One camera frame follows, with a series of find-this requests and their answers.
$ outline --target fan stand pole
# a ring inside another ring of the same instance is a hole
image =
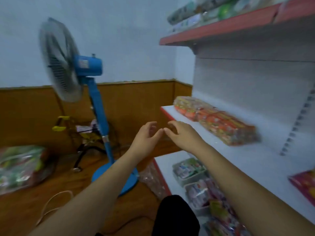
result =
[[[92,100],[92,106],[94,108],[95,117],[98,123],[98,127],[100,130],[100,134],[102,135],[102,139],[104,142],[105,150],[107,156],[109,158],[109,163],[101,166],[98,168],[92,176],[92,182],[99,178],[112,164],[114,164],[114,157],[112,153],[111,144],[109,142],[108,133],[109,133],[109,126],[105,116],[105,111],[103,108],[102,97],[100,95],[100,91],[97,88],[94,78],[92,77],[80,77],[80,80],[83,84],[86,84],[89,89],[89,95]],[[132,174],[129,176],[125,186],[123,187],[119,196],[127,193],[131,190],[138,181],[138,171],[135,168]]]

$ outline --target wooden wall paneling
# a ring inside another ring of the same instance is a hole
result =
[[[159,108],[173,102],[172,81],[99,84],[98,89],[107,119],[117,132],[120,144],[132,143],[140,127],[148,121],[157,121],[158,127],[167,126],[168,120]],[[94,118],[87,88],[80,102],[62,102],[62,105],[66,115],[80,121]]]
[[[174,99],[177,96],[191,96],[192,86],[189,84],[174,82]]]
[[[61,115],[51,87],[0,90],[0,147],[36,144],[53,154],[73,152],[71,139],[52,127]]]

